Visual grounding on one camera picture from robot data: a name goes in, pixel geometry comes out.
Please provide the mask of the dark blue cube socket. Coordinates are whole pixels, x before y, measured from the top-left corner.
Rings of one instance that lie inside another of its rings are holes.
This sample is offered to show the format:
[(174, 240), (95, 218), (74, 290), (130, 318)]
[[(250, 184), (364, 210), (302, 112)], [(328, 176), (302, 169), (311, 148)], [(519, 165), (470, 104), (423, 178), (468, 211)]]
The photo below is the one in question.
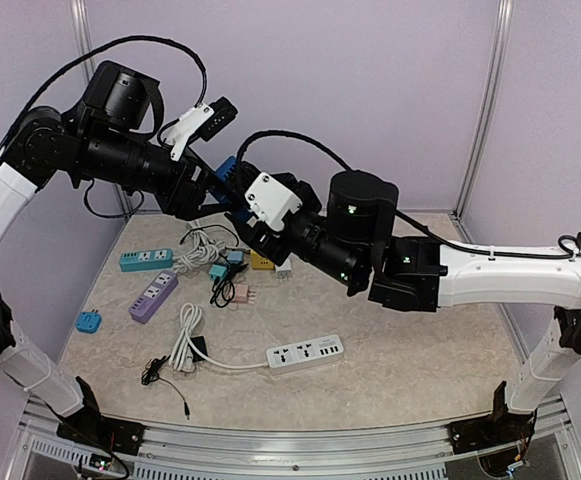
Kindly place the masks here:
[[(228, 157), (216, 170), (216, 176), (226, 185), (228, 186), (231, 184), (236, 178), (236, 157), (230, 156)], [(226, 194), (222, 191), (218, 190), (217, 188), (213, 187), (210, 190), (210, 195), (214, 200), (216, 200), (220, 204), (229, 204), (229, 198)], [(248, 222), (252, 217), (252, 214), (246, 208), (240, 208), (235, 214), (234, 217), (240, 222)]]

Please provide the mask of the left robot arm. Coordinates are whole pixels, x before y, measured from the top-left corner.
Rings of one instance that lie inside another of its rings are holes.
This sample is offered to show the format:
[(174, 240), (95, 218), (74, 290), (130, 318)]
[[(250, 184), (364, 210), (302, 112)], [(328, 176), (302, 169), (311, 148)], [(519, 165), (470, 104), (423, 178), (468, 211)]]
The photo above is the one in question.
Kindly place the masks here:
[[(78, 55), (71, 40), (22, 35), (0, 39), (0, 140), (32, 93)], [(24, 332), (50, 358), (64, 350), (122, 223), (100, 220), (68, 176), (57, 174), (24, 208), (0, 244), (0, 290)], [(0, 462), (26, 396), (0, 373)]]

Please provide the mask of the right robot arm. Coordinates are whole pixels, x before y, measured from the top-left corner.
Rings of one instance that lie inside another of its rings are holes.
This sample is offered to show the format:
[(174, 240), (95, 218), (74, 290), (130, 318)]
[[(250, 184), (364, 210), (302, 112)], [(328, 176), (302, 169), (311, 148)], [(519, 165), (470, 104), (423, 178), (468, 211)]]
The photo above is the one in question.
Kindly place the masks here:
[(235, 198), (230, 219), (241, 239), (276, 264), (295, 255), (341, 282), (349, 295), (402, 312), (468, 304), (545, 304), (553, 319), (515, 379), (501, 383), (490, 413), (455, 421), (455, 453), (528, 442), (546, 394), (581, 359), (581, 232), (553, 247), (496, 247), (452, 242), (401, 218), (398, 188), (342, 165), (321, 203), (292, 174), (270, 174), (237, 155), (225, 177)]

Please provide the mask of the white power strip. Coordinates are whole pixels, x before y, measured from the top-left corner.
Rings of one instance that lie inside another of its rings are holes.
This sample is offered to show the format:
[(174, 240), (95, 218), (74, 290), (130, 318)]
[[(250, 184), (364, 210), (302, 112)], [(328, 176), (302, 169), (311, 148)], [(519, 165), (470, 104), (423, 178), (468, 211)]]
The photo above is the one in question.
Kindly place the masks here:
[(336, 334), (281, 345), (266, 351), (268, 368), (273, 374), (290, 373), (342, 359), (344, 346)]

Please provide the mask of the pink plug adapter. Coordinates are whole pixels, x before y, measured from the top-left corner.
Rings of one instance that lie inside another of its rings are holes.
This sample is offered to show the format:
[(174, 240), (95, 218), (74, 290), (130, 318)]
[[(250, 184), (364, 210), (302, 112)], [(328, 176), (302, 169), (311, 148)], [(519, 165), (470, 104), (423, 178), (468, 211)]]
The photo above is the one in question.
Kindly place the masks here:
[(251, 303), (255, 297), (254, 290), (247, 284), (238, 284), (234, 287), (232, 301), (238, 304)]

